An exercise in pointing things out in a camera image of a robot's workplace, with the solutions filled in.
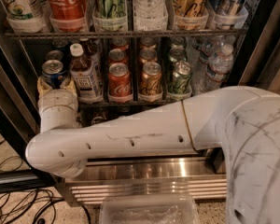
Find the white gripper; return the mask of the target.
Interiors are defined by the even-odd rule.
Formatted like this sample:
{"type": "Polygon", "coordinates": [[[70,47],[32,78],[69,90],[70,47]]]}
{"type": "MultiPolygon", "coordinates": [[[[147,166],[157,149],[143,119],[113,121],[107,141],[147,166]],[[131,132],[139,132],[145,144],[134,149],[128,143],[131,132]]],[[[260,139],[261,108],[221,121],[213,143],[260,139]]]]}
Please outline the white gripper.
{"type": "Polygon", "coordinates": [[[37,80],[39,96],[38,112],[40,115],[40,132],[52,129],[76,128],[77,124],[77,89],[75,81],[67,77],[61,89],[50,90],[42,77],[37,80]]]}

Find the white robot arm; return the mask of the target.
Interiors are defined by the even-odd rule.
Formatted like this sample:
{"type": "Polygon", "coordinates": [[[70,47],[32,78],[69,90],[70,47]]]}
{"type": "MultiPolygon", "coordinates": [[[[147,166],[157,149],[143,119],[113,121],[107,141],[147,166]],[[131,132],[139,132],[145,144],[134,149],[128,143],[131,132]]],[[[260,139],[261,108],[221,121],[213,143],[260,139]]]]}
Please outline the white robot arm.
{"type": "Polygon", "coordinates": [[[280,95],[247,86],[210,91],[85,128],[44,124],[25,150],[36,169],[76,177],[92,158],[220,146],[227,224],[280,224],[280,95]]]}

